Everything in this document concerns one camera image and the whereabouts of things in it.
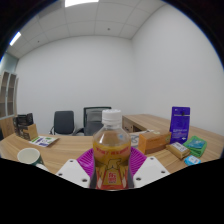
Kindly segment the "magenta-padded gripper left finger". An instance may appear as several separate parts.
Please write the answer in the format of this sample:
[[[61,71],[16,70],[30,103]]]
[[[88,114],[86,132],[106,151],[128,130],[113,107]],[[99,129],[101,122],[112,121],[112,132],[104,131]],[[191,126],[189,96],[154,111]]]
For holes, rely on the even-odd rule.
[[[93,150],[87,150],[77,159],[69,159],[56,175],[81,187],[95,189],[96,171]]]

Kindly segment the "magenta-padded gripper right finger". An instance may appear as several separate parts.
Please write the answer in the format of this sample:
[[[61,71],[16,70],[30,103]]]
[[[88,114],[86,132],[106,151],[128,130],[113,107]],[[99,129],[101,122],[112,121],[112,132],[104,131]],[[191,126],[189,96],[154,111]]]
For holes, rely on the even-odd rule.
[[[169,175],[169,171],[154,157],[131,148],[129,157],[129,187],[141,188]]]

